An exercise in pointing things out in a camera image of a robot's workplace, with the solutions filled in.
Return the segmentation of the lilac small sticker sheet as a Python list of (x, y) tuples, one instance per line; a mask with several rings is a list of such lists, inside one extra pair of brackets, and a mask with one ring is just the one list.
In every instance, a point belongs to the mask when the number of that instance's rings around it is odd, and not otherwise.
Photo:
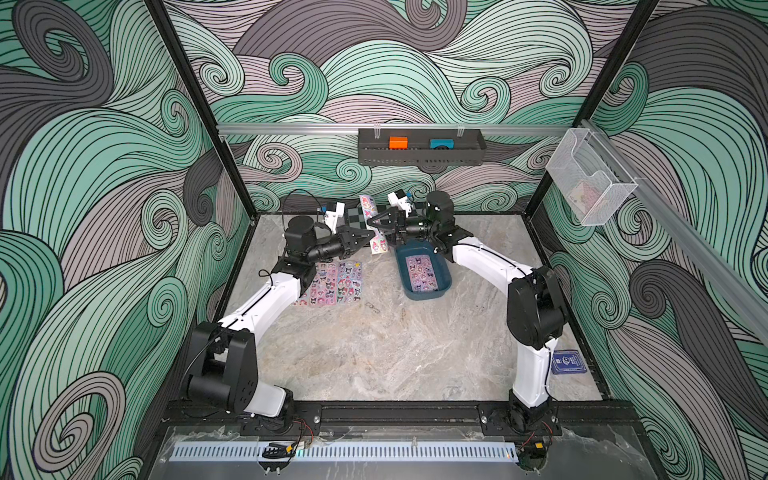
[(336, 284), (338, 303), (356, 303), (362, 298), (362, 265), (357, 261), (345, 261), (338, 265)]

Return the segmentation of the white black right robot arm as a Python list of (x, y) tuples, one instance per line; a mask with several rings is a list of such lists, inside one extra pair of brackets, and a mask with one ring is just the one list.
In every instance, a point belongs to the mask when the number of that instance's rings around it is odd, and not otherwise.
[(422, 213), (403, 192), (396, 191), (390, 195), (390, 207), (367, 219), (366, 225), (398, 244), (427, 242), (435, 254), (474, 272), (504, 294), (506, 324), (517, 342), (509, 399), (511, 427), (524, 433), (548, 422), (553, 406), (549, 379), (554, 352), (568, 323), (556, 274), (546, 266), (534, 268), (513, 260), (459, 226), (453, 201), (443, 191), (427, 195)]

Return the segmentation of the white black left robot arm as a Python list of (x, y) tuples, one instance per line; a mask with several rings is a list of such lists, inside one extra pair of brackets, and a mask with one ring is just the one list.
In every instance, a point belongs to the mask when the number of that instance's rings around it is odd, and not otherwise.
[(309, 216), (292, 218), (283, 253), (266, 274), (266, 283), (233, 313), (193, 330), (180, 396), (228, 412), (283, 416), (289, 392), (259, 379), (259, 341), (311, 286), (319, 263), (349, 258), (375, 236), (368, 228), (331, 228)]

